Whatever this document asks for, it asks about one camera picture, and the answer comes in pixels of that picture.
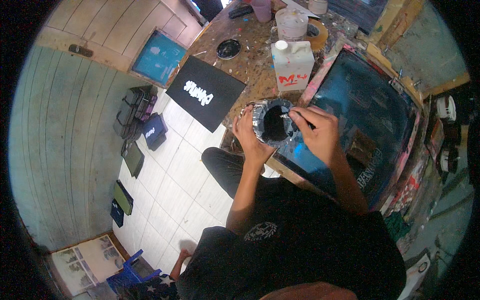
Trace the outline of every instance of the purple cup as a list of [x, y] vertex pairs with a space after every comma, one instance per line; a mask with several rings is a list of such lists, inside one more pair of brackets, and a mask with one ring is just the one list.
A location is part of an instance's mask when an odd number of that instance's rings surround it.
[[252, 0], [251, 5], [259, 22], [267, 23], [272, 19], [272, 3], [270, 0]]

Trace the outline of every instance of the wooden wall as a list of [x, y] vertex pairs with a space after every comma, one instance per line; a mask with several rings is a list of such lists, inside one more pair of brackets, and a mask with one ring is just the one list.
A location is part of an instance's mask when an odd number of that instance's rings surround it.
[[51, 251], [111, 230], [122, 139], [113, 121], [144, 82], [91, 60], [33, 47], [19, 79], [9, 169], [20, 216]]
[[202, 30], [179, 0], [63, 0], [36, 44], [62, 51], [84, 46], [92, 60], [126, 72], [155, 26], [186, 46]]

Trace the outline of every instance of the wooden table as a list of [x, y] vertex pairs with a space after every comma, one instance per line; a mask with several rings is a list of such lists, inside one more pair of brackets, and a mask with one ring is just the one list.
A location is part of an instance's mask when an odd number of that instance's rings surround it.
[[[308, 6], [305, 0], [296, 2], [304, 7]], [[239, 5], [243, 5], [243, 3], [240, 0], [234, 0], [222, 10], [190, 46], [179, 64], [181, 68], [186, 59], [190, 55], [194, 55], [246, 84], [245, 89], [223, 120], [223, 125], [227, 128], [231, 128], [234, 117], [239, 115], [240, 110], [250, 101], [282, 96], [296, 104], [303, 92], [298, 90], [280, 93], [277, 89], [270, 48], [270, 44], [278, 41], [275, 19], [273, 18], [267, 23], [260, 23], [254, 13], [233, 20], [229, 19], [228, 12]], [[285, 4], [274, 0], [272, 7], [279, 9], [285, 7]], [[358, 29], [357, 25], [333, 12], [322, 16], [321, 22], [328, 29], [329, 37], [325, 48], [319, 53], [314, 53], [317, 61], [314, 70], [322, 63], [324, 54], [328, 53], [339, 36], [345, 35], [347, 38], [353, 39]], [[216, 48], [222, 41], [230, 38], [240, 41], [242, 50], [231, 60], [221, 60], [216, 56]], [[169, 79], [167, 87], [174, 78], [175, 76], [172, 76]]]

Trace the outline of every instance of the black pants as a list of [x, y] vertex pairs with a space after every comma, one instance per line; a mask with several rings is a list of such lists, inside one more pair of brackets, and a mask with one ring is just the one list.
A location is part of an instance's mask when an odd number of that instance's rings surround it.
[[[222, 189], [234, 198], [243, 172], [243, 157], [210, 147], [202, 153], [202, 161]], [[288, 195], [297, 192], [297, 190], [299, 188], [285, 178], [260, 176], [255, 197], [272, 199], [280, 195], [285, 196], [285, 193]]]

